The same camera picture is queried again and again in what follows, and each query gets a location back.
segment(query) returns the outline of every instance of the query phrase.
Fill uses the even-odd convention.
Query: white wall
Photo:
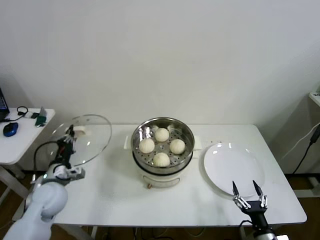
[[[320,80],[319,9],[318,0],[1,0],[0,72],[12,102],[18,85],[21,102],[54,108],[60,121],[256,124],[278,159],[320,121],[306,98]]]

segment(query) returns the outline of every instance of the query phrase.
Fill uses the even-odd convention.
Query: glass lid
[[[75,153],[71,155],[70,164],[79,166],[97,157],[109,144],[112,136],[110,121],[101,115],[87,114],[73,118],[69,122],[61,124],[52,132],[50,141],[57,141],[66,134],[68,128],[73,125]],[[47,147],[49,160],[54,160],[58,147],[50,144]]]

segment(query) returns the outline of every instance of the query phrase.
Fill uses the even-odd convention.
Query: steamed bun
[[[151,138],[143,139],[139,143],[139,149],[143,154],[149,154],[155,149],[155,143]]]
[[[170,151],[173,154],[180,155],[185,151],[186,144],[180,139],[175,139],[170,143]]]
[[[165,128],[158,128],[154,134],[155,140],[158,142],[165,142],[169,138],[169,132]]]
[[[156,167],[167,167],[170,165],[170,158],[167,154],[159,152],[154,156],[153,164]]]

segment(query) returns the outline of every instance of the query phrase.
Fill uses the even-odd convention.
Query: white plate
[[[265,183],[265,173],[254,153],[237,143],[211,146],[204,155],[204,168],[210,180],[230,195],[233,195],[232,181],[242,197],[257,194],[253,180],[260,187]]]

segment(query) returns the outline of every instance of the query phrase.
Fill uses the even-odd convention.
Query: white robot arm
[[[37,179],[33,192],[28,196],[27,210],[9,229],[4,240],[49,240],[55,216],[64,209],[68,201],[65,189],[70,181],[83,179],[85,171],[71,167],[69,160],[74,153],[73,125],[56,143],[58,151],[50,163],[47,173]]]
[[[9,229],[4,240],[49,240],[55,216],[65,207],[67,200],[68,193],[60,183],[49,182],[38,187],[27,211]]]

